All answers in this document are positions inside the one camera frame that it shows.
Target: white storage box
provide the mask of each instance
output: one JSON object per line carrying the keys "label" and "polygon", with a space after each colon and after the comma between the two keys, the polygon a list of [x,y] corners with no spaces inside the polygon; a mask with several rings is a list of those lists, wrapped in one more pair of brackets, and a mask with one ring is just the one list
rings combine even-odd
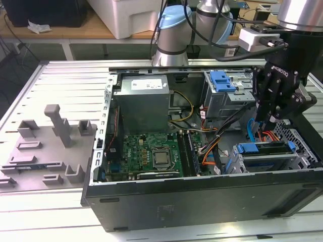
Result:
{"label": "white storage box", "polygon": [[162,0],[88,0],[116,39],[155,29]]}

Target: motherboard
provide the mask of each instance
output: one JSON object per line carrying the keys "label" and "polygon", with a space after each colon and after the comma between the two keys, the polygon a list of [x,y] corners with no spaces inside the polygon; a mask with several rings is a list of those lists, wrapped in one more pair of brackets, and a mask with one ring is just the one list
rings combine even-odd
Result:
{"label": "motherboard", "polygon": [[[120,162],[112,162],[109,172],[113,180],[135,180],[155,178],[152,174],[166,173],[169,176],[184,177],[182,148],[178,133],[126,135],[123,156]],[[202,146],[198,133],[190,134],[194,152]]]}

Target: yellow wire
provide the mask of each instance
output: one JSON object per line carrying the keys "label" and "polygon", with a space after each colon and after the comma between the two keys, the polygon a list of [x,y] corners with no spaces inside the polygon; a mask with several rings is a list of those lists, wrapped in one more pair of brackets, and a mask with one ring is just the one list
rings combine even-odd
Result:
{"label": "yellow wire", "polygon": [[193,113],[194,113],[194,106],[193,106],[193,104],[191,103],[191,101],[183,94],[183,93],[181,93],[181,92],[179,92],[179,91],[174,91],[174,93],[178,93],[178,94],[180,94],[182,97],[184,97],[185,98],[185,100],[186,101],[188,101],[188,103],[190,104],[190,106],[191,106],[191,112],[190,112],[190,114],[187,116],[187,117],[184,117],[184,118],[180,118],[180,119],[173,119],[173,120],[168,120],[168,122],[181,122],[181,121],[185,121],[185,120],[187,120],[187,119],[189,119],[192,115],[193,115]]}
{"label": "yellow wire", "polygon": [[279,141],[280,139],[277,137],[277,135],[274,134],[273,131],[271,131],[271,134],[277,139],[277,141]]}

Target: cable connector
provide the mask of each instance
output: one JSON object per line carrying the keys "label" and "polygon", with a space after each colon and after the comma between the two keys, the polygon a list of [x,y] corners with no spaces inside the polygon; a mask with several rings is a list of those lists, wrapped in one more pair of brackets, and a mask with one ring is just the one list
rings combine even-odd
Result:
{"label": "cable connector", "polygon": [[259,39],[259,43],[264,45],[264,46],[269,46],[271,48],[274,48],[279,45],[285,45],[285,47],[288,46],[287,43],[285,43],[282,39],[277,38],[277,37],[261,37]]}

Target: workbench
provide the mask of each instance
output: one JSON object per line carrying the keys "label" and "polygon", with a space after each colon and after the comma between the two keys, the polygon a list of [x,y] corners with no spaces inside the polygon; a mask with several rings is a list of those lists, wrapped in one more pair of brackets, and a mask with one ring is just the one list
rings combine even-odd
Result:
{"label": "workbench", "polygon": [[[214,60],[190,60],[190,66],[264,65],[264,60],[220,63]],[[34,119],[39,126],[52,125],[43,114],[47,104],[59,104],[61,116],[71,125],[81,119],[99,124],[107,74],[113,67],[151,68],[148,60],[98,60],[49,62],[40,65],[0,121],[0,165],[14,147],[23,119]],[[323,86],[311,74],[306,86],[318,99],[318,107],[305,117],[323,135],[321,108]],[[81,207],[82,188],[0,194],[0,238],[5,241],[323,241],[323,197],[287,218],[184,226],[106,233],[91,208]]]}
{"label": "workbench", "polygon": [[[259,3],[248,2],[250,9],[242,9],[240,16],[244,16],[247,20],[252,20],[255,14],[255,9]],[[276,16],[270,15],[269,21],[277,23]],[[132,35],[126,39],[115,39],[110,30],[101,21],[96,13],[93,11],[88,12],[87,19],[80,28],[67,28],[67,27],[52,27],[52,31],[36,34],[30,31],[27,27],[14,27],[11,22],[10,28],[24,43],[50,43],[60,44],[64,50],[66,60],[75,60],[71,44],[102,44],[104,54],[107,54],[106,44],[150,44],[152,31],[146,31]],[[229,36],[226,44],[235,45],[239,39],[241,25],[237,24],[233,35]],[[12,43],[14,48],[19,41],[12,35],[7,28],[4,21],[4,13],[0,15],[0,35],[7,43]]]}

